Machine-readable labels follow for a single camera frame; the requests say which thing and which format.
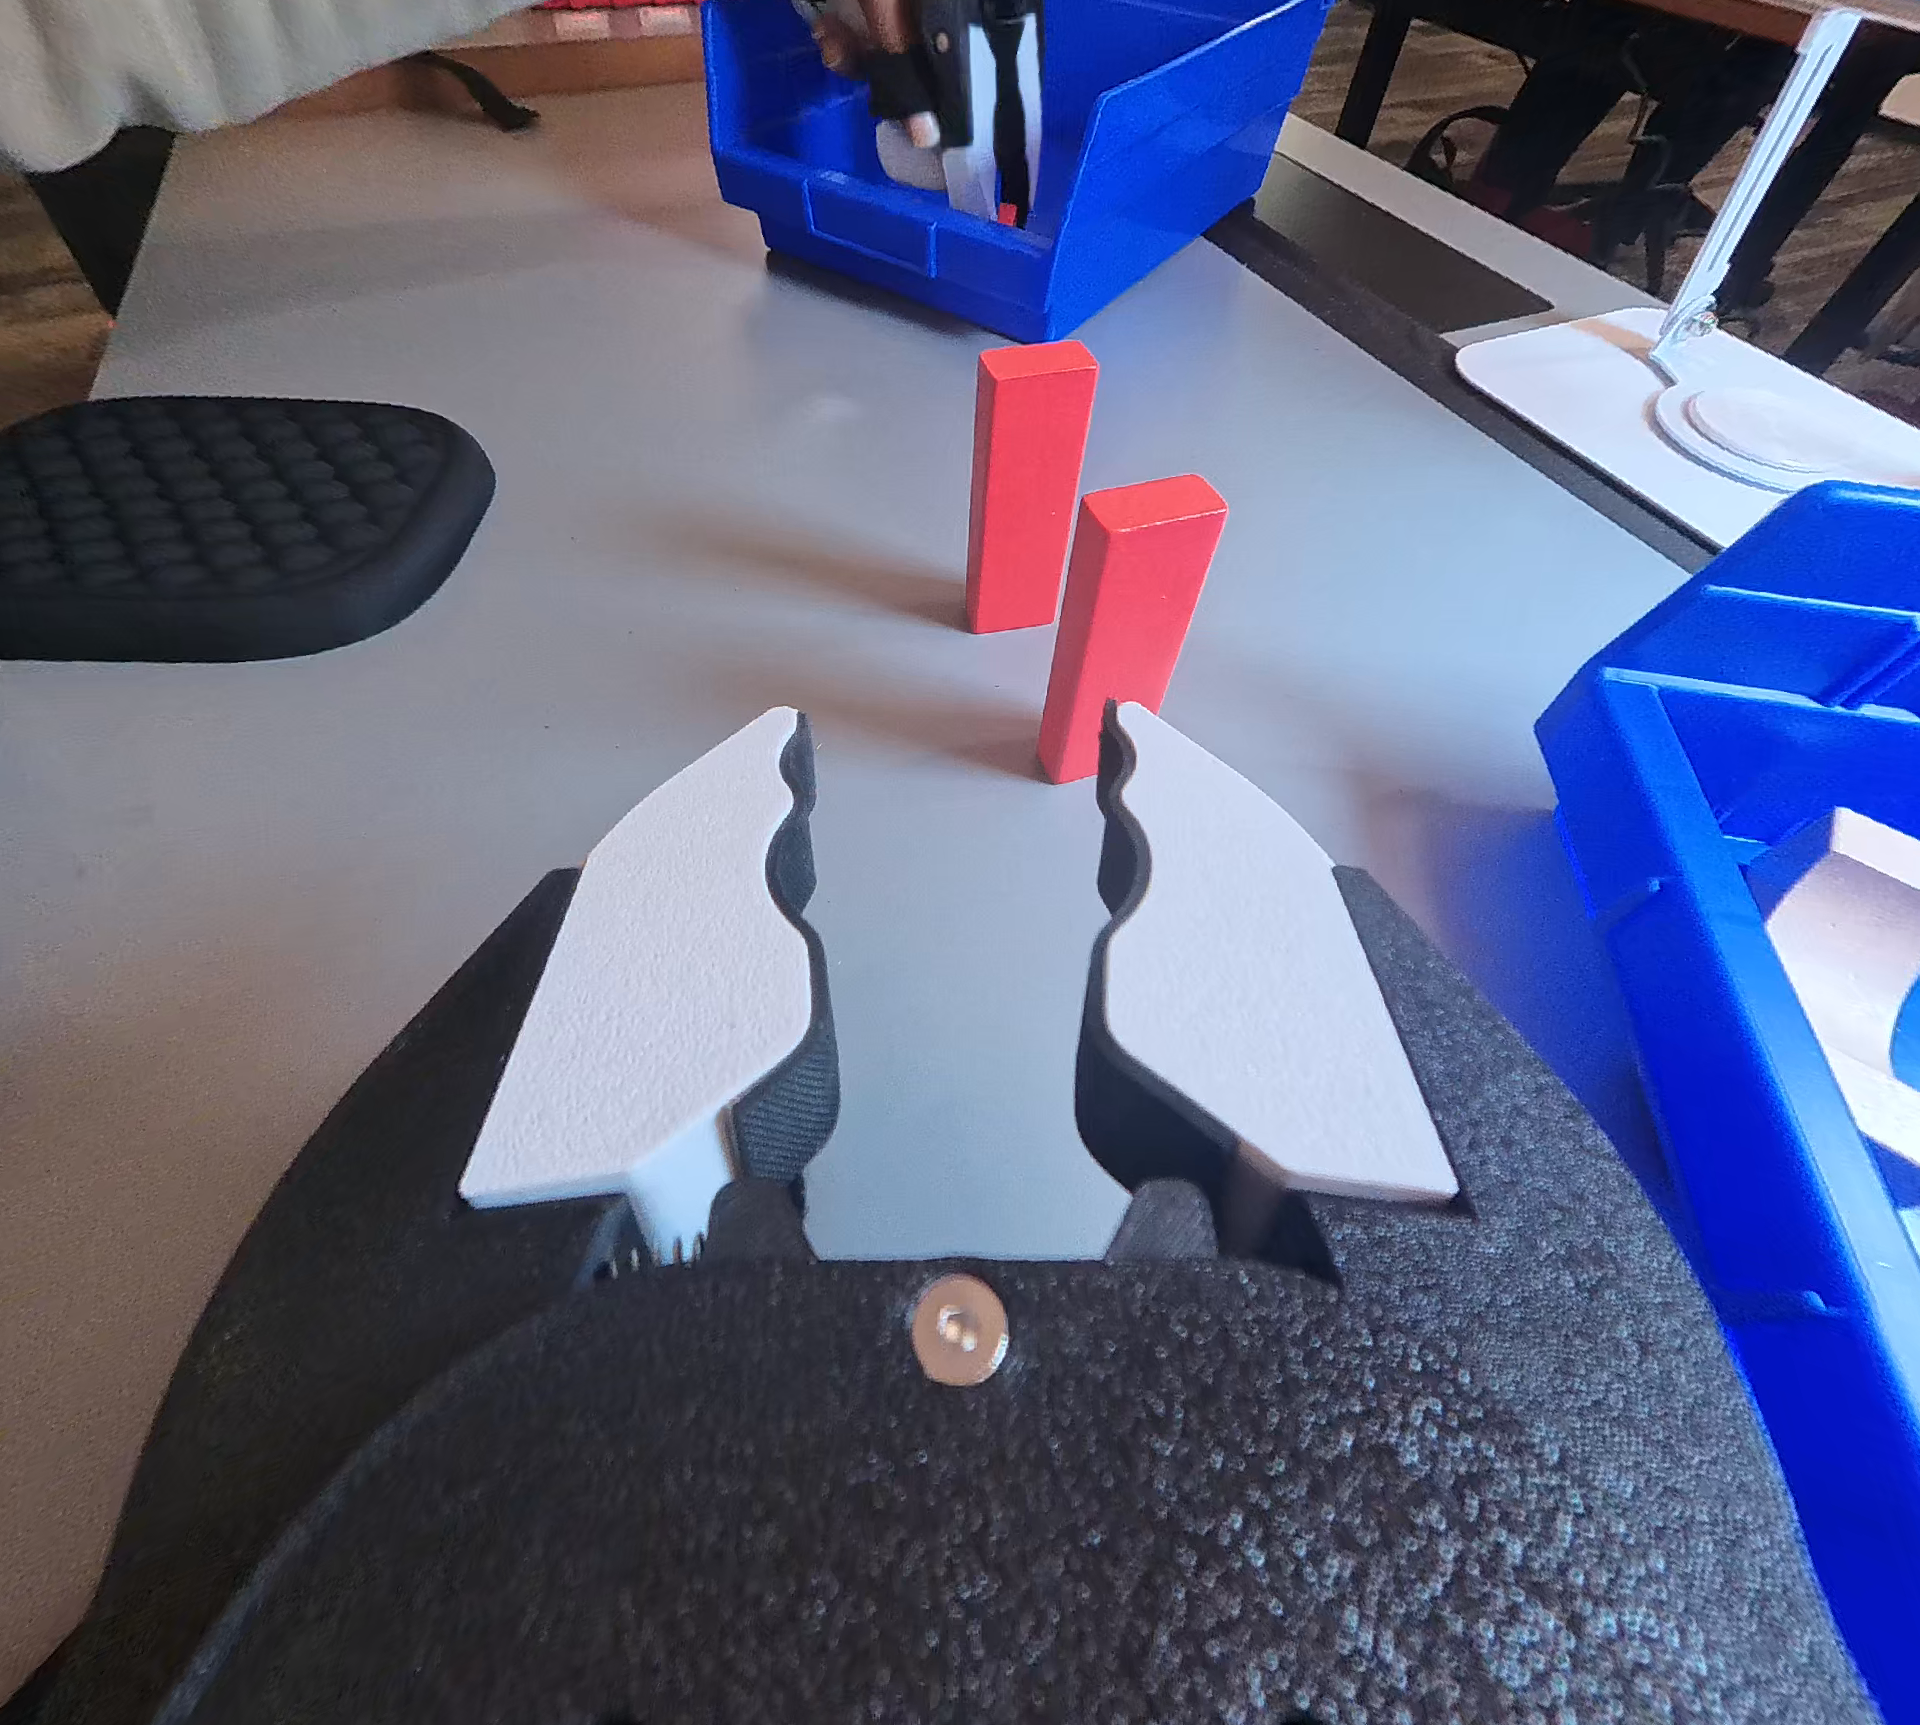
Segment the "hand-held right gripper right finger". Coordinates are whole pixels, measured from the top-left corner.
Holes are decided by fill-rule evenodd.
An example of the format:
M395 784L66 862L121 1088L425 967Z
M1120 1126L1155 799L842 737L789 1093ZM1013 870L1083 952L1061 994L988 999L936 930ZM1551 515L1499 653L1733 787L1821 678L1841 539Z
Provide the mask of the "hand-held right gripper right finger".
M1458 1223L1462 1182L1339 870L1280 803L1133 702L1098 729L1074 1123L1218 1253L1327 1253L1311 1208Z

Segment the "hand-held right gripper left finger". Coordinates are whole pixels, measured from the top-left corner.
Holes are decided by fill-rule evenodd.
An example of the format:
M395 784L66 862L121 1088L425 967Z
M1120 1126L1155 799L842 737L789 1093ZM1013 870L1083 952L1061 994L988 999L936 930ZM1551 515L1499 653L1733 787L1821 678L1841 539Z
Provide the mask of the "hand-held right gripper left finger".
M812 729L765 711L589 848L459 1174L467 1208L621 1200L654 1262L806 1256L842 1077Z

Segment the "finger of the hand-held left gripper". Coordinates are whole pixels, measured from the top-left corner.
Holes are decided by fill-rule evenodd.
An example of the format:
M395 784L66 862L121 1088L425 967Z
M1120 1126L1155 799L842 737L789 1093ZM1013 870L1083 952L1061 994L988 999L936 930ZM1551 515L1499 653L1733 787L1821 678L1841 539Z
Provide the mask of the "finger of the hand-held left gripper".
M981 224L1028 225L1043 148L1043 22L940 30L936 75L947 204Z

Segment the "blue plastic bin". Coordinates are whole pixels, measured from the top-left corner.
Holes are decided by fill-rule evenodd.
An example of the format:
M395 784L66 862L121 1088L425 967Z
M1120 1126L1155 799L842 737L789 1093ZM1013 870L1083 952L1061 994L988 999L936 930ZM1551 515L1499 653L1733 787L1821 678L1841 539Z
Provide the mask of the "blue plastic bin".
M1744 870L1850 808L1913 839L1913 495L1786 495L1536 723L1692 1265L1884 1721L1913 1721L1913 1167L1847 1113Z
M768 249L1013 343L1055 343L1266 177L1335 0L1043 0L1025 229L882 175L862 89L789 0L700 8L718 189Z

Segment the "red wooden block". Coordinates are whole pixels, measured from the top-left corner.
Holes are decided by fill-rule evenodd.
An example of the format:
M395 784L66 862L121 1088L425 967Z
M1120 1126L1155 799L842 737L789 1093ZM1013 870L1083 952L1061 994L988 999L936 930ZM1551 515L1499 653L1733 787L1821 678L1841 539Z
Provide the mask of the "red wooden block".
M969 634L1053 623L1096 383L1098 364L1077 339L980 354L963 593Z
M1045 782L1096 774L1108 702L1161 707L1225 518L1200 476L1081 502L1038 729Z

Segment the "pale wooden block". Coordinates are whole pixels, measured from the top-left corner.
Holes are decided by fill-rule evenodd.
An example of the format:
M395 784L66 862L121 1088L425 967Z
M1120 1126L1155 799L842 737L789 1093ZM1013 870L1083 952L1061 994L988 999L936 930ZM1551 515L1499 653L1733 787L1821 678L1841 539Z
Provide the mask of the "pale wooden block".
M1916 840L1831 808L1744 880L1859 1134L1911 1170Z

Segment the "black wrist rest pad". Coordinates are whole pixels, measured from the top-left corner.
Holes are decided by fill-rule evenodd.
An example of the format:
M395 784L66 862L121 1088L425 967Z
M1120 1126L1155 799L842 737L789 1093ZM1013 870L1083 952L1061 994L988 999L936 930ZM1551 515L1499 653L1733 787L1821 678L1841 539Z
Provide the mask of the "black wrist rest pad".
M422 607L495 493L432 411L123 396L1 434L1 657L244 662L346 649Z

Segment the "white document stand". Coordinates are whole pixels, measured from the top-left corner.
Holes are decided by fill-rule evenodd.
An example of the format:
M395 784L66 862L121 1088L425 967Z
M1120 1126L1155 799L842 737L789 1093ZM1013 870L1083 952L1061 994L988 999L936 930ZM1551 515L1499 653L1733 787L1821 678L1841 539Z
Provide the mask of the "white document stand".
M1719 327L1743 237L1843 62L1862 10L1815 10L1784 89L1666 310L1467 344L1453 370L1629 498L1724 551L1786 495L1856 483L1913 495L1913 426Z

